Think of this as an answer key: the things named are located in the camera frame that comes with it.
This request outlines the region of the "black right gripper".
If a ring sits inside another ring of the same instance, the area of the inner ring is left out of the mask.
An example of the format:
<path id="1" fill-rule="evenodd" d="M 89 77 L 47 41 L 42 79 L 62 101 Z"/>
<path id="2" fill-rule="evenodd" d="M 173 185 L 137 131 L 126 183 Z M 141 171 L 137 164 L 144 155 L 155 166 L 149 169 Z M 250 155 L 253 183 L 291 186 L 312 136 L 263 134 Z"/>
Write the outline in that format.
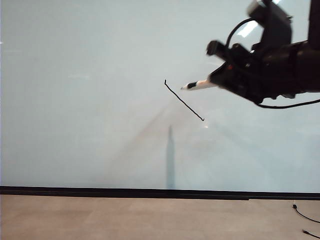
<path id="1" fill-rule="evenodd" d="M 250 53 L 236 43 L 232 47 L 212 40 L 207 56 L 223 57 L 223 63 L 208 75 L 210 83 L 260 105 L 279 96 L 293 99 L 301 92 L 296 73 L 300 43 L 268 47 Z"/>

